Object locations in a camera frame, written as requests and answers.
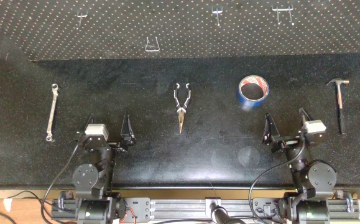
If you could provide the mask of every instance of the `hammer handle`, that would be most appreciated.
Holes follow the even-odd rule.
[[[342,108],[339,108],[339,125],[340,125],[340,134],[342,136],[346,135],[346,124],[344,118],[344,111]]]

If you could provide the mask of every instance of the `black speckled table surface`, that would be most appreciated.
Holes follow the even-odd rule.
[[[116,155],[115,188],[247,188],[285,160],[261,144],[265,113],[281,135],[294,135],[301,107],[327,127],[326,141],[310,148],[313,157],[337,169],[338,187],[360,188],[360,54],[49,62],[12,54],[0,57],[0,188],[46,188],[90,113],[107,126],[109,140],[117,140],[125,111],[137,145]],[[247,75],[264,77],[270,93],[262,106],[245,112],[236,93]],[[350,80],[341,89],[346,138],[338,134],[335,87],[326,86],[336,77]],[[52,83],[60,87],[55,141],[46,142]],[[192,87],[183,134],[175,83]],[[88,160],[77,152],[56,187],[72,187],[73,170]],[[258,186],[291,187],[290,171],[274,170]]]

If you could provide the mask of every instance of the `pegboard hook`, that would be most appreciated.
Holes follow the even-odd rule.
[[[147,47],[155,47],[153,45],[148,45],[149,39],[147,37],[147,45],[145,46],[145,51],[146,52],[158,52],[158,51],[160,51],[159,42],[157,41],[157,37],[155,37],[155,39],[156,39],[157,49],[155,49],[155,50],[147,50]]]
[[[81,12],[81,13],[78,12],[77,17],[79,18],[79,24],[78,24],[78,27],[76,27],[76,29],[79,29],[79,28],[80,28],[81,20],[82,20],[83,18],[86,18],[87,15],[88,15],[88,11],[86,11],[86,14],[83,14],[82,12]]]
[[[278,20],[278,25],[280,25],[280,21],[279,21],[279,11],[288,11],[289,12],[289,16],[290,16],[290,23],[292,23],[292,26],[294,25],[293,19],[292,19],[292,12],[291,10],[293,10],[293,6],[289,6],[288,8],[285,9],[279,9],[278,6],[276,8],[274,8],[273,6],[271,6],[271,9],[273,11],[277,12],[277,20]]]
[[[221,7],[221,10],[219,10],[218,8],[216,9],[211,8],[211,13],[217,15],[217,26],[219,26],[218,14],[223,13],[223,8]]]

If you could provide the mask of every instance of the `wrench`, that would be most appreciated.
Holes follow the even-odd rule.
[[[47,137],[45,138],[46,141],[53,141],[53,134],[51,132],[51,127],[53,126],[55,104],[57,103],[58,85],[54,83],[52,85],[52,89],[53,89],[53,103],[51,104],[50,118],[48,119]]]

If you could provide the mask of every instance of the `blue tape roll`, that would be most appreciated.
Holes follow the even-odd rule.
[[[255,84],[259,85],[259,87],[261,88],[261,90],[263,92],[262,98],[259,98],[257,100],[252,100],[252,99],[249,99],[246,96],[244,96],[244,94],[242,93],[242,86],[250,84],[250,83],[255,83]],[[249,75],[248,77],[243,78],[242,81],[240,82],[239,88],[238,88],[239,101],[241,102],[242,107],[246,110],[248,110],[250,108],[254,108],[256,106],[260,106],[262,104],[262,102],[267,98],[268,93],[269,93],[269,85],[268,85],[267,81],[257,75]]]

